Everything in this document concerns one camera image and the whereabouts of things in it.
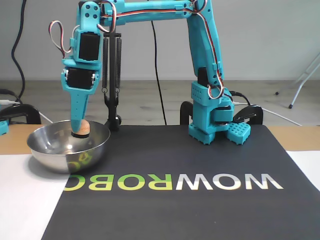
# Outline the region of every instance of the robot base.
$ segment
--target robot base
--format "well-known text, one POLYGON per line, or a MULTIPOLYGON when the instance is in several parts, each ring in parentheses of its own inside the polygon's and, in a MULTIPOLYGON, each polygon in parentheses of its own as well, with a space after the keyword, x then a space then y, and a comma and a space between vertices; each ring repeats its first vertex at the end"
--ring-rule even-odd
MULTIPOLYGON (((250 135, 251 127, 249 124, 242 123, 229 123, 227 125, 226 138, 230 141, 236 143, 237 145, 242 145, 247 140, 250 135)), ((199 142, 209 145, 215 139, 216 133, 206 134, 197 128, 194 124, 189 125, 189 135, 197 139, 199 142)))

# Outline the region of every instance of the turquoise robotic arm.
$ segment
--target turquoise robotic arm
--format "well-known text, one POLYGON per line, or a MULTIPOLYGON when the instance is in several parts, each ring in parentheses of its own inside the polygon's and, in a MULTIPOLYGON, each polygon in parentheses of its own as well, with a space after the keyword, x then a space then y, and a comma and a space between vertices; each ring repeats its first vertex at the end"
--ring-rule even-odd
POLYGON ((101 78, 103 32, 112 32, 116 25, 130 22, 174 19, 187 20, 193 69, 197 76, 197 81, 191 85, 193 122, 189 125, 189 134, 210 144, 216 132, 226 132, 229 140, 244 143, 250 135, 250 126, 232 123, 234 104, 223 84, 224 69, 211 0, 79 2, 69 51, 56 45, 63 54, 65 68, 61 83, 70 94, 74 132, 79 130, 88 97, 95 93, 101 78))

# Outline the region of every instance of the power cable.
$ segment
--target power cable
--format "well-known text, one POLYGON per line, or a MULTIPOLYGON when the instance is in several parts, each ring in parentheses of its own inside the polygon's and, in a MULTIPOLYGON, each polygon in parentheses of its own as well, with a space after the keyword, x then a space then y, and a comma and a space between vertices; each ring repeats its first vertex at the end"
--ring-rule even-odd
POLYGON ((160 82, 159 82, 159 76, 158 76, 158 61, 157 61, 157 56, 158 56, 158 50, 157 50, 157 36, 156 36, 156 30, 155 30, 155 25, 154 21, 151 21, 152 25, 152 30, 153 30, 153 38, 154 38, 154 70, 155 70, 155 76, 156 76, 156 82, 158 85, 158 90, 159 90, 159 96, 160 96, 160 101, 161 101, 161 107, 162 107, 162 114, 163 114, 163 120, 164 124, 167 125, 167 119, 166 119, 166 113, 165 113, 165 107, 164 107, 164 101, 162 99, 162 93, 161 93, 161 87, 160 87, 160 82))
POLYGON ((18 68, 19 70, 19 73, 21 75, 21 79, 22 79, 22 88, 21 88, 21 91, 18 95, 18 97, 16 98, 17 100, 20 101, 20 98, 22 97, 22 95, 24 94, 25 92, 25 88, 26 88, 26 79, 25 79, 25 75, 24 75, 24 72, 22 71, 17 59, 15 58, 15 51, 16 51, 16 48, 18 46, 18 43, 20 41, 20 38, 21 38, 21 35, 22 35, 22 31, 24 29, 24 20, 25 20, 25 8, 26 8, 26 3, 27 3, 27 0, 22 0, 22 6, 21 6, 21 13, 20 13, 20 27, 19 27, 19 32, 18 32, 18 35, 15 39, 15 42, 13 44, 13 47, 12 47, 12 50, 11 50, 11 58, 14 62, 14 64, 16 65, 16 67, 18 68))

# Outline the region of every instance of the metal bowl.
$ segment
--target metal bowl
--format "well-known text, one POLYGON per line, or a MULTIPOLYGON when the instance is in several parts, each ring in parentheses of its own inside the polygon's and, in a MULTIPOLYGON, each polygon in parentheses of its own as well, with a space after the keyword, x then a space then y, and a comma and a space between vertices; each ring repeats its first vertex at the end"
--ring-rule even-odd
POLYGON ((27 144, 42 165, 58 173, 75 173, 97 163, 107 150, 110 130, 103 124, 88 121, 87 138, 71 135, 70 120, 55 122, 31 133, 27 144))

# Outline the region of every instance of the wooden table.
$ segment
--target wooden table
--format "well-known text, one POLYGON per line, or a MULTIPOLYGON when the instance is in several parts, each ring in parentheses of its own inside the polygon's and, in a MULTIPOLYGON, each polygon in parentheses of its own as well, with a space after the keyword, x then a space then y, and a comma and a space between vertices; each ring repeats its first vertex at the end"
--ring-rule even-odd
MULTIPOLYGON (((41 126, 10 125, 9 133, 0 136, 0 154, 31 154, 27 146, 28 135, 41 126)), ((268 128, 287 151, 320 151, 319 126, 270 126, 268 128)))

